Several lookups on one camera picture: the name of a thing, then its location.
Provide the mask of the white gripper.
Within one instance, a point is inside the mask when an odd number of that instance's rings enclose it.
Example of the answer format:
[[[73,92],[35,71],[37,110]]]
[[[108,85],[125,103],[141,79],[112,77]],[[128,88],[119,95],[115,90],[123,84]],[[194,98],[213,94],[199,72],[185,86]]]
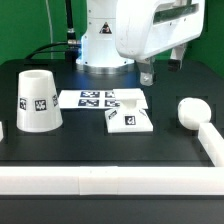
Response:
[[[116,49],[124,58],[143,61],[138,63],[142,85],[154,83],[150,57],[159,53],[173,48],[168,70],[182,68],[186,42],[202,32],[204,9],[205,0],[118,0]]]

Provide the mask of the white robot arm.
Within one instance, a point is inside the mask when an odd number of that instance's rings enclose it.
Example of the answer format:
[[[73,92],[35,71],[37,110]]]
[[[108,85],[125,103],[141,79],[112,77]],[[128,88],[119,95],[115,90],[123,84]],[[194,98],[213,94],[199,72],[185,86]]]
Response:
[[[168,68],[182,67],[187,43],[201,35],[205,0],[86,0],[87,30],[77,68],[115,75],[134,69],[154,82],[154,58],[170,51]]]

